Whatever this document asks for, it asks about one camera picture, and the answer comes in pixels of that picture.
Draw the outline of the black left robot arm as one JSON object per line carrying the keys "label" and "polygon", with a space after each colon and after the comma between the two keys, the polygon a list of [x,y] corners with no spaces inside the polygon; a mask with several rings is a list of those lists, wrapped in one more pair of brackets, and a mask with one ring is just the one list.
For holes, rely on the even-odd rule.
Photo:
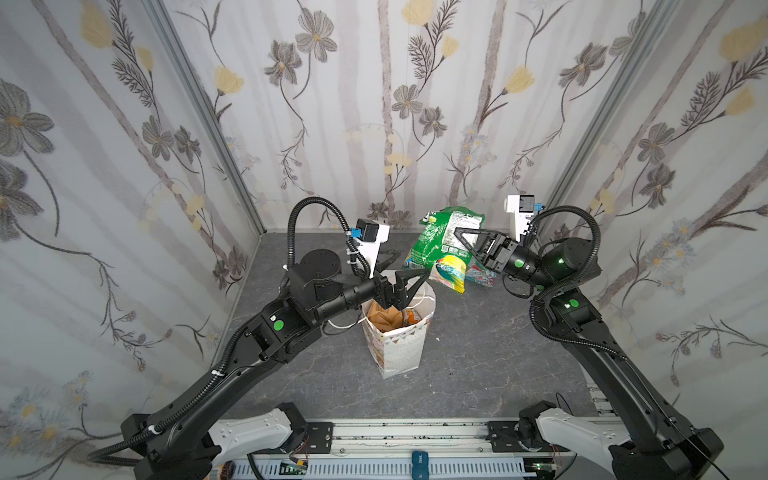
{"label": "black left robot arm", "polygon": [[[343,273],[339,256],[330,250],[296,257],[296,223],[312,204],[339,220],[351,273]],[[153,414],[129,416],[121,426],[122,441],[89,453],[88,461],[130,467],[138,479],[205,478],[224,452],[211,429],[245,393],[319,340],[330,319],[369,300],[405,309],[429,274],[398,270],[389,280],[363,256],[336,205],[318,196],[300,200],[288,217],[286,272],[277,298],[229,337],[217,363],[192,387]]]}

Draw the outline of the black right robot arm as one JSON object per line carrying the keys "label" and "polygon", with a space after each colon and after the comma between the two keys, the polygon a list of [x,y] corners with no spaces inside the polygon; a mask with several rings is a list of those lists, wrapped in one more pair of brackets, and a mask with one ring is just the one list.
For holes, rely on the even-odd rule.
{"label": "black right robot arm", "polygon": [[[529,246],[536,226],[558,213],[580,217],[591,237],[565,238],[541,255]],[[542,402],[533,414],[520,415],[534,445],[562,446],[617,479],[700,479],[714,467],[722,440],[710,428],[695,427],[664,399],[580,290],[600,273],[601,231],[591,214],[575,206],[547,209],[530,221],[521,242],[499,231],[467,227],[456,228],[454,235],[485,268],[532,288],[529,319],[534,329],[578,361],[622,422],[600,427]]]}

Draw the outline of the green snack packet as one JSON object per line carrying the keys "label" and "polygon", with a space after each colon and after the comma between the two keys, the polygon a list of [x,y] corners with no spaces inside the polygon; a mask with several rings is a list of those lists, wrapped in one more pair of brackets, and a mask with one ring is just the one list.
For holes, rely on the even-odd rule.
{"label": "green snack packet", "polygon": [[463,206],[428,212],[420,220],[424,229],[407,255],[405,266],[429,269],[431,279],[463,294],[472,256],[454,231],[456,228],[479,229],[484,220],[484,215]]}

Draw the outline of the white patterned paper bag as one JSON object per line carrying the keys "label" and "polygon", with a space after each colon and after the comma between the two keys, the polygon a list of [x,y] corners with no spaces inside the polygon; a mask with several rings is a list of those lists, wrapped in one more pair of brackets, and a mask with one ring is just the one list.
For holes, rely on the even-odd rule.
{"label": "white patterned paper bag", "polygon": [[341,333],[358,325],[361,326],[368,350],[383,379],[410,372],[420,365],[436,307],[434,289],[429,283],[428,285],[429,299],[414,309],[421,317],[416,325],[387,333],[380,332],[367,319],[368,309],[375,301],[368,300],[362,304],[357,321],[342,325],[337,330],[337,333]]}

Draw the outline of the teal Fox's candy packet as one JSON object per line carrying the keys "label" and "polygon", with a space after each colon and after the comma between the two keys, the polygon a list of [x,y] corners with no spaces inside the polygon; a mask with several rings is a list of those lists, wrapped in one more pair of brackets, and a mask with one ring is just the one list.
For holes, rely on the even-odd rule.
{"label": "teal Fox's candy packet", "polygon": [[470,263],[465,272],[465,280],[485,287],[493,287],[497,274],[479,264]]}

